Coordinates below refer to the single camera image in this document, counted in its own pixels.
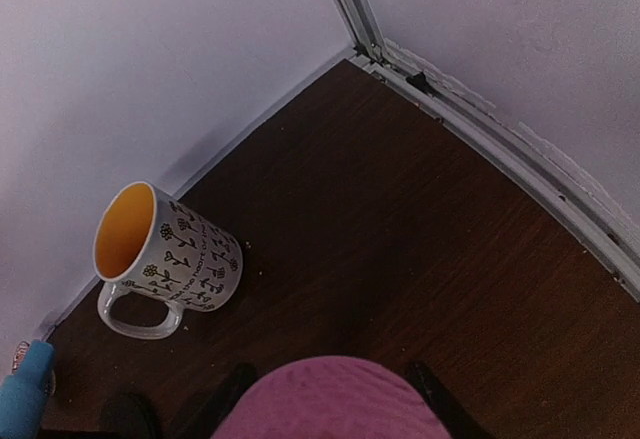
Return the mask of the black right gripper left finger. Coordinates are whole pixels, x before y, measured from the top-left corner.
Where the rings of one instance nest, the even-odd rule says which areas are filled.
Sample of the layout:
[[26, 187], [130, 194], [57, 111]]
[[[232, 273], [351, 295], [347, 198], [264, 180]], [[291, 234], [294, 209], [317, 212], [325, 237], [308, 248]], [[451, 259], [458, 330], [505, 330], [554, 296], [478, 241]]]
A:
[[183, 403], [167, 426], [167, 437], [211, 438], [257, 379], [253, 364], [237, 364], [213, 388], [197, 391]]

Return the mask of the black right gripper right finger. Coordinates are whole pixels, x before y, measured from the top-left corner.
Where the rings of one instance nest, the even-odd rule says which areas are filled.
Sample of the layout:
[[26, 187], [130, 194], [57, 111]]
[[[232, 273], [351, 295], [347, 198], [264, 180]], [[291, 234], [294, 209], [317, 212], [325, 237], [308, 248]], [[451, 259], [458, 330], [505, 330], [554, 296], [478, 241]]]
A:
[[404, 374], [409, 384], [455, 439], [488, 439], [488, 432], [464, 409], [423, 361], [410, 362]]

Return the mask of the pink microphone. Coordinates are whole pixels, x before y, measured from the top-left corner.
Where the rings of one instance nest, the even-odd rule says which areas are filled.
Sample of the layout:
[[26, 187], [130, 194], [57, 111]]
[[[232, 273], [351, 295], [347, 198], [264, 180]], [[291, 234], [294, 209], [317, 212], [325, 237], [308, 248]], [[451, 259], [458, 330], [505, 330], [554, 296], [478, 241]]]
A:
[[360, 358], [321, 356], [281, 366], [239, 399], [214, 438], [448, 438], [405, 379]]

